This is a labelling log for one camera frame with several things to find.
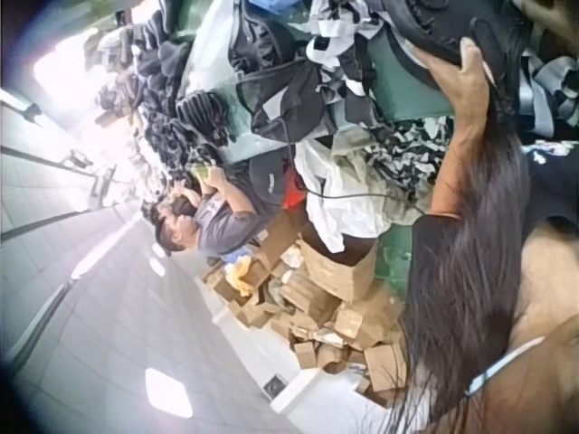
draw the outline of plastic bag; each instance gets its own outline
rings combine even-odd
[[[344,250],[342,234],[358,238],[378,238],[391,223],[413,224],[420,213],[403,201],[397,187],[379,177],[364,159],[364,140],[356,130],[343,135],[345,145],[336,146],[335,153],[315,140],[304,140],[296,146],[295,165],[310,191],[325,196],[357,195],[342,199],[326,199],[308,194],[308,217],[326,247],[332,253]],[[368,196],[382,194],[391,197]]]

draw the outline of black bag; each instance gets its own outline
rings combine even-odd
[[[290,31],[268,18],[249,0],[235,0],[228,59],[237,72],[249,74],[294,59],[296,47]]]
[[[304,59],[257,71],[237,84],[241,104],[252,114],[252,133],[296,143],[320,125],[335,130],[322,95],[318,66]]]

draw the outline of light fixture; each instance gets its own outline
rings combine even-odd
[[[185,386],[157,369],[145,370],[148,402],[158,410],[180,418],[191,418],[193,409]]]
[[[150,265],[153,271],[155,271],[156,274],[159,275],[161,278],[165,276],[165,267],[163,267],[161,263],[155,258],[149,259],[148,265]]]
[[[153,249],[153,251],[155,252],[155,254],[159,257],[159,258],[164,258],[166,256],[165,251],[163,250],[163,248],[161,246],[159,246],[157,243],[154,243],[151,246],[151,249]]]

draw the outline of fingers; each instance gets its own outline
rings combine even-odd
[[[429,52],[426,52],[415,45],[412,45],[410,42],[406,41],[406,45],[410,47],[413,51],[414,55],[420,60],[429,70],[438,70],[440,68],[448,68],[452,67],[450,63],[444,61],[443,59],[439,59],[436,56],[433,56]]]
[[[482,70],[482,52],[470,38],[460,40],[460,57],[462,58],[461,72]]]

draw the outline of hand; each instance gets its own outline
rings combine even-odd
[[[220,190],[224,185],[227,184],[227,178],[225,177],[225,171],[221,167],[209,167],[207,171],[207,177],[204,179],[205,184],[210,187]]]
[[[489,109],[489,84],[485,77],[488,67],[482,60],[479,47],[469,38],[460,41],[462,69],[432,56],[417,47],[414,54],[430,70],[454,108],[457,129],[483,127]]]
[[[173,185],[173,188],[171,189],[171,192],[169,193],[169,198],[174,200],[179,196],[182,196],[185,192],[185,180],[183,181],[177,181],[175,183],[175,185]]]

